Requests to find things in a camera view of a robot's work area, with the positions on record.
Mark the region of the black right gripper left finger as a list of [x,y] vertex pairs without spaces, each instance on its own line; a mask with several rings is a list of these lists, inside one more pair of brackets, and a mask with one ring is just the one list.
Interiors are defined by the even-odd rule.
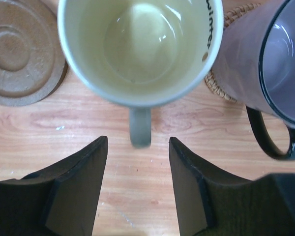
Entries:
[[108,139],[21,179],[0,181],[0,236],[92,234]]

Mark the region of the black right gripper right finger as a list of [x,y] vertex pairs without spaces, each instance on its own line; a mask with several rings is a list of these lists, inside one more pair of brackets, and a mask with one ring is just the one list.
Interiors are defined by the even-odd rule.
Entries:
[[233,175],[169,140],[182,236],[295,236],[295,173]]

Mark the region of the brown wooden coaster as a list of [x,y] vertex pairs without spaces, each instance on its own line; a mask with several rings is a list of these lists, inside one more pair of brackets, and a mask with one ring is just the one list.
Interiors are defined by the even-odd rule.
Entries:
[[0,105],[41,101],[67,69],[56,14],[41,0],[0,0]]

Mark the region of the purple mug black handle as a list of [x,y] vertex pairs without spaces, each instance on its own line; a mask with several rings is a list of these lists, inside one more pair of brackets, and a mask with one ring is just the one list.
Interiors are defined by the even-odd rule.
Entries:
[[[228,26],[212,69],[223,90],[245,104],[262,150],[295,160],[295,0],[269,0]],[[285,123],[286,152],[270,138],[263,113]]]

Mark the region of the white mug green handle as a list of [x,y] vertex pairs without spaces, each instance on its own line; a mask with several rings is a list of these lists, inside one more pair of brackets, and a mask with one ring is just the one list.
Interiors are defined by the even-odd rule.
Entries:
[[61,0],[59,39],[78,78],[129,109],[133,147],[151,144],[151,110],[196,87],[223,34],[220,0]]

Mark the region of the woven rattan coaster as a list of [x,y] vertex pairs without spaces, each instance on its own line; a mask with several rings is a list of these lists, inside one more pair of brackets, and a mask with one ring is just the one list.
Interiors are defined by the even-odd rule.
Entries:
[[[243,15],[247,14],[248,12],[254,10],[255,8],[262,5],[262,3],[246,3],[241,6],[237,6],[232,10],[228,11],[224,14],[224,28],[225,30],[229,25],[235,22],[237,19],[242,17]],[[207,88],[215,95],[219,96],[220,98],[232,102],[238,103],[236,99],[228,95],[223,88],[220,86],[218,79],[215,77],[213,69],[211,69],[204,78],[204,82]]]

